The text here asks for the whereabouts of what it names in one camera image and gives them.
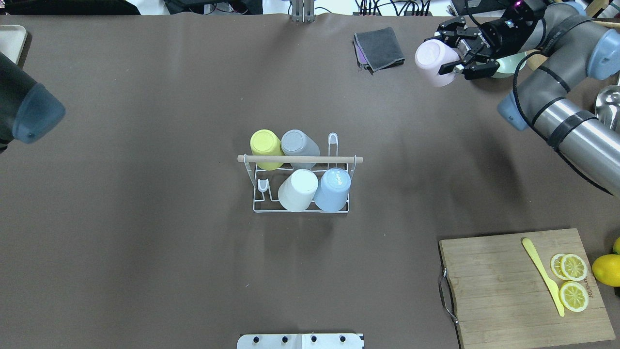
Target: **wooden cutting board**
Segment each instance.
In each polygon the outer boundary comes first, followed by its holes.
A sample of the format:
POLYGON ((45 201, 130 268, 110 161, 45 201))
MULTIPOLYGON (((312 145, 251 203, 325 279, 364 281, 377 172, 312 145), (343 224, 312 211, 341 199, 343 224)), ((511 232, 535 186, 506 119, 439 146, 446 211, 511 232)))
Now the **wooden cutting board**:
POLYGON ((458 238, 439 242, 458 318, 463 349, 529 349, 616 338, 577 229, 458 238), (574 253, 588 263, 580 281, 588 308, 560 317, 534 263, 521 244, 534 243, 547 274, 556 253, 574 253))

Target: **cutting board handle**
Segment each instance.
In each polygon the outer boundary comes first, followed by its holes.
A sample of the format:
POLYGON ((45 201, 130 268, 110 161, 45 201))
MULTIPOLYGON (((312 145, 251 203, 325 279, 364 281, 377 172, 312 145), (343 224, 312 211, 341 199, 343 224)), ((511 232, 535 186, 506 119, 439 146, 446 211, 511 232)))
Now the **cutting board handle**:
POLYGON ((454 324, 458 325, 459 319, 457 319, 456 316, 448 309, 448 306, 446 305, 446 299, 443 296, 443 287, 441 285, 443 284, 444 280, 446 281, 446 284, 448 284, 448 269, 447 268, 443 268, 443 273, 439 277, 439 295, 441 296, 441 304, 443 305, 443 307, 446 309, 446 311, 452 318, 452 321, 454 322, 454 324))

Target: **metal ladle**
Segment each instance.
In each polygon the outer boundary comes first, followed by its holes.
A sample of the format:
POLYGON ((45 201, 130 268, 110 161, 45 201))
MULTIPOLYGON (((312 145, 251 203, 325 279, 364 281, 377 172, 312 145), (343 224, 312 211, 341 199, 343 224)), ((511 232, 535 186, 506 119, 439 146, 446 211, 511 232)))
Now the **metal ladle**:
POLYGON ((596 96, 595 113, 603 125, 620 133, 618 119, 620 117, 620 79, 618 84, 603 88, 596 96))

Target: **yellow knife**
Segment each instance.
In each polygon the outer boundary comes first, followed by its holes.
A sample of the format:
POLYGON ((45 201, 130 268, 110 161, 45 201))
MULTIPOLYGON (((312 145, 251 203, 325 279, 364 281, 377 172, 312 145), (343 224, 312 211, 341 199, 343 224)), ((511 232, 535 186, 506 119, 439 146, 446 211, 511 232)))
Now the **yellow knife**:
POLYGON ((560 314, 560 316, 564 316, 564 305, 562 304, 562 302, 560 302, 560 289, 557 287, 556 282, 553 281, 549 277, 549 275, 547 275, 547 272, 543 267, 541 258, 540 256, 538 256, 538 252, 536 251, 536 247, 534 247, 532 240, 530 240, 529 238, 523 238, 521 240, 521 243, 523 244, 523 247, 525 247, 525 250, 528 252, 529 257, 534 262, 534 265, 536 265, 536 269, 538 269, 538 273, 540 273, 540 275, 542 276, 544 283, 547 285, 549 293, 551 293, 551 297, 553 297, 553 302, 556 304, 557 312, 560 314))

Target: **white wire rack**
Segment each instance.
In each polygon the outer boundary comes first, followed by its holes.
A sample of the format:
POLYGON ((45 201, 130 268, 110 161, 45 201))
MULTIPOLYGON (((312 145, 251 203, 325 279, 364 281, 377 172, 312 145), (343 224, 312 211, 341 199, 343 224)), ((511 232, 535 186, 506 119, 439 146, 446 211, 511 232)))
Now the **white wire rack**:
MULTIPOLYGON (((252 209, 256 213, 263 212, 291 212, 280 204, 280 200, 274 197, 274 191, 277 193, 277 188, 289 177, 295 169, 290 163, 316 163, 311 170, 314 172, 319 180, 323 174, 330 168, 339 167, 349 174, 351 181, 353 181, 353 175, 355 174, 355 168, 357 164, 363 163, 361 156, 338 156, 338 135, 334 132, 327 136, 327 156, 258 156, 258 155, 238 155, 237 161, 243 162, 246 166, 247 174, 250 176, 252 186, 254 187, 252 193, 252 209), (275 162, 284 163, 281 167, 273 170, 266 171, 259 168, 255 163, 257 162, 275 162)), ((337 212, 326 212, 316 206, 314 200, 310 206, 302 212, 317 212, 317 213, 339 213, 346 214, 351 208, 350 194, 347 197, 347 203, 344 207, 337 212)))

